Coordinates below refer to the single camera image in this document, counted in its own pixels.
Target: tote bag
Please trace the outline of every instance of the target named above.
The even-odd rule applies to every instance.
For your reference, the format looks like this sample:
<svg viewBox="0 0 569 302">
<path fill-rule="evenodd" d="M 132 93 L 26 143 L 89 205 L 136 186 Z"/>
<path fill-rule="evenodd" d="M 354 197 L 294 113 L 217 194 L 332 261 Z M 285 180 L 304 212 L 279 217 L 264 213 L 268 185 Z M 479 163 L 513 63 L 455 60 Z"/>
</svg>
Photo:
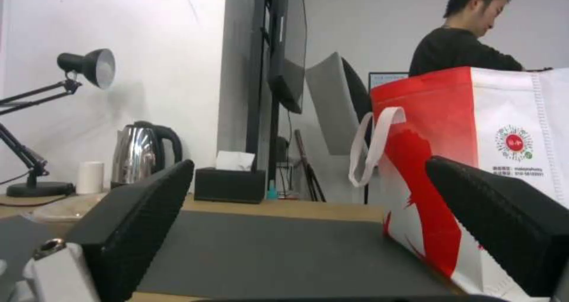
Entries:
<svg viewBox="0 0 569 302">
<path fill-rule="evenodd" d="M 349 179 L 385 209 L 384 233 L 469 294 L 531 298 L 462 227 L 431 184 L 425 162 L 444 156 L 523 179 L 567 207 L 569 69 L 541 73 L 454 68 L 371 91 L 373 113 L 358 128 Z M 360 179 L 354 176 L 371 118 L 376 127 Z"/>
</svg>

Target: black tissue box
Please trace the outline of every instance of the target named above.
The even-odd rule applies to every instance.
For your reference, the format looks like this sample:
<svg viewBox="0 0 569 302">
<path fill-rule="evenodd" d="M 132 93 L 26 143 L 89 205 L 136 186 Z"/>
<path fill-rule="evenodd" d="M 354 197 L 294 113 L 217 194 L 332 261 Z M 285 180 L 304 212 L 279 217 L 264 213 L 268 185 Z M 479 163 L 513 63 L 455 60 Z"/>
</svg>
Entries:
<svg viewBox="0 0 569 302">
<path fill-rule="evenodd" d="M 266 191 L 265 173 L 216 170 L 196 170 L 194 199 L 198 201 L 258 204 Z"/>
</svg>

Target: lamp base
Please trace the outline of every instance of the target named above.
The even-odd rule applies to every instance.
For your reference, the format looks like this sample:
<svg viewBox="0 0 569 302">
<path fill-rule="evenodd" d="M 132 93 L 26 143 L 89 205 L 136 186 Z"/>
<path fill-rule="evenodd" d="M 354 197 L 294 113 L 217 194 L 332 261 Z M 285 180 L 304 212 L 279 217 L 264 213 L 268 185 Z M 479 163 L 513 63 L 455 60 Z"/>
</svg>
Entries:
<svg viewBox="0 0 569 302">
<path fill-rule="evenodd" d="M 54 195 L 70 195 L 75 191 L 71 183 L 63 182 L 38 182 L 35 187 L 25 183 L 10 185 L 6 189 L 6 195 L 13 198 L 36 198 L 50 197 Z"/>
</svg>

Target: black shirt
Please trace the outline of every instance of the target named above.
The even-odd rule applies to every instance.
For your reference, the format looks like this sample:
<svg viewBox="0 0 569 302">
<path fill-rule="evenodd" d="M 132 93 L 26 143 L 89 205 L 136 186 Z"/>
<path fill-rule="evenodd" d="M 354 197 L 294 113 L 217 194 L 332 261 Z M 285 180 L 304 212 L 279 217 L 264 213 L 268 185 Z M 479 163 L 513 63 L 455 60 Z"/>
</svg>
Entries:
<svg viewBox="0 0 569 302">
<path fill-rule="evenodd" d="M 478 41 L 470 31 L 437 28 L 419 43 L 411 61 L 409 76 L 441 69 L 470 66 L 502 71 L 522 71 L 510 55 L 504 55 Z"/>
</svg>

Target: stainless steel kettle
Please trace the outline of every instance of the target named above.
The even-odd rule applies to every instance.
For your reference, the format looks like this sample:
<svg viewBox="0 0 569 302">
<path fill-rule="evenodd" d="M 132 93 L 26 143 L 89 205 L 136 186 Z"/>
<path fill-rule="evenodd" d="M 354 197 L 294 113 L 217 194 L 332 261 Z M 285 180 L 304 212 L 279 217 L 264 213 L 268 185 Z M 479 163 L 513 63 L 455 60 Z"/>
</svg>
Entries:
<svg viewBox="0 0 569 302">
<path fill-rule="evenodd" d="M 171 128 L 137 121 L 119 131 L 112 158 L 111 188 L 132 184 L 164 169 L 163 140 L 172 142 L 174 162 L 180 162 L 180 138 Z"/>
</svg>

